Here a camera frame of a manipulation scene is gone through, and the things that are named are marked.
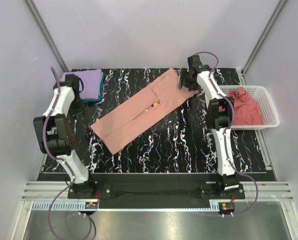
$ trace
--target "gray wall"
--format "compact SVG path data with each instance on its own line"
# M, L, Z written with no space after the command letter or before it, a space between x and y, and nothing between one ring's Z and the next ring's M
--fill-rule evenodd
M265 134L298 211L298 0L288 2L246 76L266 87L277 107L280 126Z
M279 0L33 2L69 68L186 68L199 51L242 68Z
M23 0L0 0L0 240L10 239L41 153L33 118L53 95L55 58Z

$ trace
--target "marble tabletop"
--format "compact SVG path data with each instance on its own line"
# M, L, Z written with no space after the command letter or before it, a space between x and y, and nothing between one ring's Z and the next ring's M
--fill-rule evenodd
M188 99L156 125L112 155L90 125L112 111L167 71L166 68L104 69L103 99L88 103L84 115L69 117L77 141L77 154L92 173L211 173L217 168L213 135L205 125L204 93ZM218 68L219 85L238 85L234 68ZM231 131L234 163L242 172L266 172L256 134ZM43 173L62 173L57 162L47 158Z

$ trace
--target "plastic basket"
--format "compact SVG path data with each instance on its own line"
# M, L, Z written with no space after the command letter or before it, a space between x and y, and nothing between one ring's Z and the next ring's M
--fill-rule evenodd
M278 113L273 105L273 101L267 89L264 87L252 85L220 85L219 87L226 95L228 95L231 90L237 91L239 87L244 87L244 89L253 97L253 99L258 102L261 108L264 125L233 125L231 129L262 130L265 128L275 128L279 126L280 121Z

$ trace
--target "purple cloth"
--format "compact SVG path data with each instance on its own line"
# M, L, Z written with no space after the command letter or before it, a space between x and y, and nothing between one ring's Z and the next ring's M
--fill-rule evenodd
M65 80L65 76L68 74L74 74L78 76L84 84L84 90L80 93L81 99L98 99L100 97L100 87L103 73L100 69L86 70L86 71L74 71L65 72L62 75L61 81Z

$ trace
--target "pink fabric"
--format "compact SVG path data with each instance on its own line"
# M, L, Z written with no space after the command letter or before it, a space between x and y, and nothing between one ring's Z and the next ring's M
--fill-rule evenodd
M239 87L238 91L232 90L228 97L234 98L233 125L264 124L259 104L243 87Z
M174 69L159 76L144 89L91 125L91 129L116 154L133 139L155 125L198 91L179 89Z

